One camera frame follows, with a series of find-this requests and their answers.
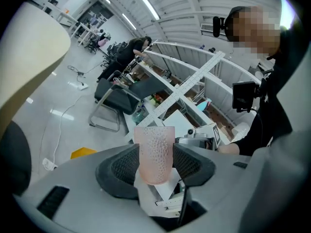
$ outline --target white corrugated ceiling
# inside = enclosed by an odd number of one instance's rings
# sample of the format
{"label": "white corrugated ceiling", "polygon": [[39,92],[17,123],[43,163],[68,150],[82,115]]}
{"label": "white corrugated ceiling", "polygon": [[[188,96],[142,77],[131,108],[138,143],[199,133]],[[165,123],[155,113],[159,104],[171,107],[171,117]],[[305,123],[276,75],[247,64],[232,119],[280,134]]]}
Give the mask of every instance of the white corrugated ceiling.
{"label": "white corrugated ceiling", "polygon": [[111,0],[114,12],[126,14],[137,27],[137,35],[149,35],[153,40],[186,43],[199,46],[201,23],[212,23],[213,16],[226,17],[235,6],[260,5],[273,17],[280,18],[280,0],[149,0],[160,16],[152,14],[141,0]]}

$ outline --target person bending over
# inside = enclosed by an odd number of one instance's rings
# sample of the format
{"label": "person bending over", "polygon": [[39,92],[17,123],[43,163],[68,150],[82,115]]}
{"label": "person bending over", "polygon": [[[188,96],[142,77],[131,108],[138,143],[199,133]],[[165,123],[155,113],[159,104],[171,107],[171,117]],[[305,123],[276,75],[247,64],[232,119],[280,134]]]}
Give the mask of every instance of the person bending over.
{"label": "person bending over", "polygon": [[134,59],[135,55],[146,57],[146,54],[140,51],[149,46],[151,41],[152,40],[149,36],[130,40],[124,51],[117,55],[116,60],[111,62],[107,69],[105,69],[97,79],[108,79],[116,70],[123,72],[127,65]]}
{"label": "person bending over", "polygon": [[270,76],[261,81],[260,89],[265,95],[260,98],[259,111],[248,134],[235,143],[218,147],[221,153],[251,156],[256,149],[267,146],[272,137],[274,141],[292,131],[276,95],[302,60],[308,38],[298,21],[289,30],[277,29],[256,6],[233,8],[225,21],[225,34],[234,44],[243,42],[252,52],[276,60]]}

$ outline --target translucent tumbler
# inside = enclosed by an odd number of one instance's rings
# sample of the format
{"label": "translucent tumbler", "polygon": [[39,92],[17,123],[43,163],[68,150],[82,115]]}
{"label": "translucent tumbler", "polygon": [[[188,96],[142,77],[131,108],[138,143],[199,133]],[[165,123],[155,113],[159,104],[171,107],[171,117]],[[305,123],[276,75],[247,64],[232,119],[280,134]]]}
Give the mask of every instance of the translucent tumbler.
{"label": "translucent tumbler", "polygon": [[139,173],[151,185],[165,183],[173,166],[175,127],[135,127],[139,144]]}

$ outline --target black shirt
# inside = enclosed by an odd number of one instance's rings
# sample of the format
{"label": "black shirt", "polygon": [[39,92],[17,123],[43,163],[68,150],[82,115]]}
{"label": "black shirt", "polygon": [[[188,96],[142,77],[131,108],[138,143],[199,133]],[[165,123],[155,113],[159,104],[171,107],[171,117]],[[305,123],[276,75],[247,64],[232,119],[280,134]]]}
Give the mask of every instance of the black shirt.
{"label": "black shirt", "polygon": [[141,51],[143,44],[142,40],[131,40],[124,51],[117,57],[118,62],[127,66],[135,57],[133,50]]}
{"label": "black shirt", "polygon": [[274,70],[266,80],[262,80],[260,86],[266,94],[260,99],[259,115],[262,127],[257,115],[248,134],[235,142],[239,146],[241,155],[252,155],[256,149],[265,147],[272,136],[275,140],[292,131],[290,122],[276,95],[297,69],[308,43],[299,24],[294,24],[289,30],[281,33],[279,51],[272,56],[276,60]]}

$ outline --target gray floor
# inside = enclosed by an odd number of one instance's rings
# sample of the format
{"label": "gray floor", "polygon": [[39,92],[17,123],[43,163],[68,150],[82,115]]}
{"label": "gray floor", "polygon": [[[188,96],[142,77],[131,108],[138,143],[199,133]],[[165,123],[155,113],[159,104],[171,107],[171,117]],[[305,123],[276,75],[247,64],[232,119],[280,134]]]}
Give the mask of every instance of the gray floor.
{"label": "gray floor", "polygon": [[[81,147],[102,151],[127,144],[123,140],[127,133],[127,127],[122,117],[120,117],[120,131],[117,133],[91,127],[87,122],[88,115],[95,106],[96,80],[103,68],[97,66],[85,75],[86,78],[79,78],[89,85],[87,89],[79,91],[72,86],[72,84],[79,83],[76,81],[76,73],[69,70],[68,65],[76,67],[79,71],[87,72],[102,60],[103,54],[100,51],[96,55],[90,53],[83,46],[78,47],[77,40],[72,39],[70,50],[54,71],[56,75],[51,74],[29,96],[29,102],[25,102],[13,118],[13,121],[24,131],[30,146],[31,184],[49,172],[43,167],[42,160],[44,158],[53,160],[53,153],[59,137],[60,117],[81,95],[82,97],[76,105],[63,116],[61,138],[55,153],[55,164],[59,166],[68,161],[71,153]],[[103,125],[116,127],[114,114],[105,108],[101,108],[100,114],[108,119],[101,120]]]}

